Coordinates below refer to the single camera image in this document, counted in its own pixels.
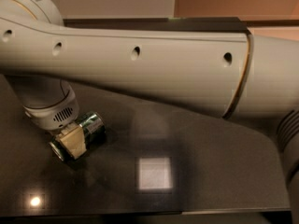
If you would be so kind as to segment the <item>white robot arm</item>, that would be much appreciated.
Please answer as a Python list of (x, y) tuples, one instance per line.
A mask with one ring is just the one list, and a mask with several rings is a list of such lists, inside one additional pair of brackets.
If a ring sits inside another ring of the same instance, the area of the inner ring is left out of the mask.
[(41, 129), (76, 118), (76, 82), (188, 107), (268, 135), (299, 204), (299, 42), (204, 19), (68, 28), (51, 0), (1, 0), (0, 33), (0, 72)]

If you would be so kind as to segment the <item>grey-white gripper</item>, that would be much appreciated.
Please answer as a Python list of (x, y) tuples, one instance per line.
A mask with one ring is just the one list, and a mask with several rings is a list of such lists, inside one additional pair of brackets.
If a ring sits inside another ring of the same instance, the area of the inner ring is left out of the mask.
[(42, 108), (26, 106), (24, 110), (27, 117), (40, 129), (45, 131), (62, 129), (56, 135), (56, 140), (74, 160), (87, 151), (83, 128), (76, 122), (72, 122), (78, 116), (79, 106), (71, 88), (64, 98), (53, 105)]

